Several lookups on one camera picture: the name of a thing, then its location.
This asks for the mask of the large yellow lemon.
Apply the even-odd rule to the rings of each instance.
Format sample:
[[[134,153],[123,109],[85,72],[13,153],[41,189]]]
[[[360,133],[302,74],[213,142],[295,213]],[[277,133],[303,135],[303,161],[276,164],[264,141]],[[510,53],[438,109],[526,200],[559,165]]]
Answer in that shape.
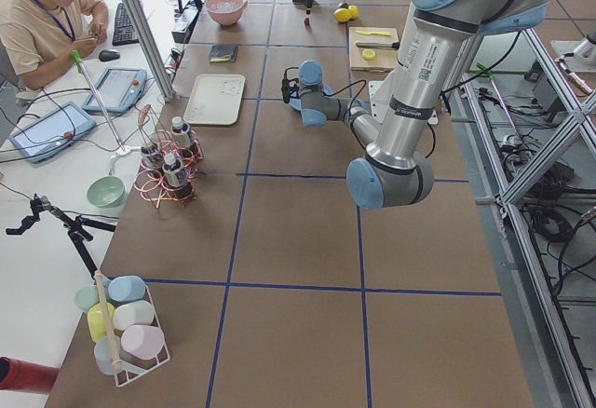
[[[352,20],[352,12],[349,7],[339,7],[334,10],[333,17],[337,22],[346,23]]]

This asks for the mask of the half lemon slice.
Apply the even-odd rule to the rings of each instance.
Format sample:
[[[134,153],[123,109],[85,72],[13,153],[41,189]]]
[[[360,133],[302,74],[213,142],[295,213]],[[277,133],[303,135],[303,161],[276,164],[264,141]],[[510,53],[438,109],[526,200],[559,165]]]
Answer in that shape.
[[[376,52],[373,49],[365,48],[361,51],[361,57],[365,61],[372,61],[376,58]]]

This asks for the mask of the pink bowl of ice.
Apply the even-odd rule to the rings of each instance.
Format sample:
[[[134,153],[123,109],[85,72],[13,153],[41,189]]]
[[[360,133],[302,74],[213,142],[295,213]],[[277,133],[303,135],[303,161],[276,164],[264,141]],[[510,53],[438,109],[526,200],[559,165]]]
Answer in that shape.
[[[210,17],[222,26],[236,24],[247,5],[248,0],[207,0],[205,3]]]

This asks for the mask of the wooden cutting board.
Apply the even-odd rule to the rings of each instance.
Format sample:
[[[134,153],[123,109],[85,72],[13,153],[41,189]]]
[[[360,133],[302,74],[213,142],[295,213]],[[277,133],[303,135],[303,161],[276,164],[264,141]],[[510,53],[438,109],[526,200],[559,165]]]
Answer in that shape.
[[[349,66],[353,71],[388,72],[396,64],[400,45],[394,28],[350,27]]]

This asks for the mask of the grey folded cloth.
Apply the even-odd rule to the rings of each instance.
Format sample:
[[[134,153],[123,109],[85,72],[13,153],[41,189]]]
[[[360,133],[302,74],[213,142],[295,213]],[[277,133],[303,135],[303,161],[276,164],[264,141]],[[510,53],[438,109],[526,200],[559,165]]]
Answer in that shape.
[[[218,44],[210,48],[209,63],[229,63],[237,59],[238,45]]]

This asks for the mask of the cream bear tray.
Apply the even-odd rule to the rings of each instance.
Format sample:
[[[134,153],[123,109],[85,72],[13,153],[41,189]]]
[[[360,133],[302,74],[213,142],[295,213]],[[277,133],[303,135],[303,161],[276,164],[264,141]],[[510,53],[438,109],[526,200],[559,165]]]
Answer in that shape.
[[[238,119],[245,82],[244,75],[198,75],[183,120],[200,126],[234,125]]]

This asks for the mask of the tea bottle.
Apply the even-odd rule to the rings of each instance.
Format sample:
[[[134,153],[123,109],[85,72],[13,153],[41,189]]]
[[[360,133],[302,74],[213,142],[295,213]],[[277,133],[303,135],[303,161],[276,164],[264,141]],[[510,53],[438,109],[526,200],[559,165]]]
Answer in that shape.
[[[193,195],[194,189],[189,182],[186,169],[176,154],[165,154],[163,171],[168,189],[177,199],[187,200]]]
[[[151,141],[146,140],[141,146],[142,163],[147,168],[158,170],[162,168],[163,156],[157,145]]]
[[[191,158],[195,155],[194,135],[190,126],[180,116],[172,118],[171,134],[173,141],[178,145],[183,157]]]

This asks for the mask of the black keyboard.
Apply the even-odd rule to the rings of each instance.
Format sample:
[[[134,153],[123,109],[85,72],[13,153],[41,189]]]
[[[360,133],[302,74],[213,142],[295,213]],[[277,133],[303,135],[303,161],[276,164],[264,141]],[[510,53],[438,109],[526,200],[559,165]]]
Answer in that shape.
[[[125,46],[136,44],[138,42],[139,38],[136,34],[128,11],[123,3],[119,3],[115,9],[112,45]]]

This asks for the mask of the blue teach pendant far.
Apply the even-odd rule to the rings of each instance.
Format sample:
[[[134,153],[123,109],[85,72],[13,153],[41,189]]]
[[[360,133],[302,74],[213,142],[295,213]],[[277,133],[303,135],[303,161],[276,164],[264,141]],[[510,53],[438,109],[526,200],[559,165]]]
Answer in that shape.
[[[109,114],[125,114],[142,96],[147,82],[144,69],[107,68],[95,84]]]

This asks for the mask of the blue teach pendant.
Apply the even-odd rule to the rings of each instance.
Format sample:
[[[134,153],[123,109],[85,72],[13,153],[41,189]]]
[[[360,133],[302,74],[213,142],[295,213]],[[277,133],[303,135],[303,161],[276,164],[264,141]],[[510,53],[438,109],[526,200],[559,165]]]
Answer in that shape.
[[[142,96],[147,82],[144,69],[107,68],[95,84],[109,114],[125,114]]]
[[[74,102],[58,106],[8,137],[31,163],[40,163],[71,145],[95,128],[96,121]]]

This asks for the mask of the black computer mouse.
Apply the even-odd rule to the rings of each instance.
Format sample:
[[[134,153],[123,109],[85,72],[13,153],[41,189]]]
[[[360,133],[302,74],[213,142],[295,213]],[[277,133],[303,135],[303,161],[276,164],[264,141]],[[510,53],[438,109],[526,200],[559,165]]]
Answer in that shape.
[[[99,55],[98,59],[101,62],[108,62],[108,61],[115,61],[120,58],[120,53],[116,49],[103,49]]]

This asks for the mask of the tea bottle rear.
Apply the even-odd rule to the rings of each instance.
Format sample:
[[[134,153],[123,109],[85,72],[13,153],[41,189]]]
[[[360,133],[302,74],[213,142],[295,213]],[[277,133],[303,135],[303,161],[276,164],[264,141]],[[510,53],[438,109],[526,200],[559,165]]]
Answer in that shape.
[[[147,168],[158,170],[162,168],[163,156],[157,145],[151,141],[146,140],[141,146],[142,163]]]

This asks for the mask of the seated person beige shirt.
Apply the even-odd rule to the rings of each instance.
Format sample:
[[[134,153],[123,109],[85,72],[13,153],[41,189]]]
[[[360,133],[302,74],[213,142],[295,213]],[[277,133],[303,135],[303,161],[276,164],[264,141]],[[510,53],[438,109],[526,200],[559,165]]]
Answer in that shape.
[[[107,39],[103,0],[1,0],[1,42],[16,76],[39,90],[67,73]]]

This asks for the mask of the green bowl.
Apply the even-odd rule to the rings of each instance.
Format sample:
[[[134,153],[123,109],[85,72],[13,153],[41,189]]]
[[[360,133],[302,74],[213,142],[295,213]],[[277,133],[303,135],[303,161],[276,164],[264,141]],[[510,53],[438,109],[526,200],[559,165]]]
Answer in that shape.
[[[122,203],[125,193],[124,183],[118,177],[104,176],[88,188],[87,199],[96,208],[112,208]]]

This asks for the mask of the blue teach pendant near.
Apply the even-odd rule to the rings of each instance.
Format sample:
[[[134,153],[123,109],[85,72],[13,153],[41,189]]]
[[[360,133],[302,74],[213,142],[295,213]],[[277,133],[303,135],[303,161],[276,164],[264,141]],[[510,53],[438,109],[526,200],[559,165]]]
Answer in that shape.
[[[58,106],[8,137],[31,163],[40,163],[71,145],[95,128],[96,121],[74,102]]]

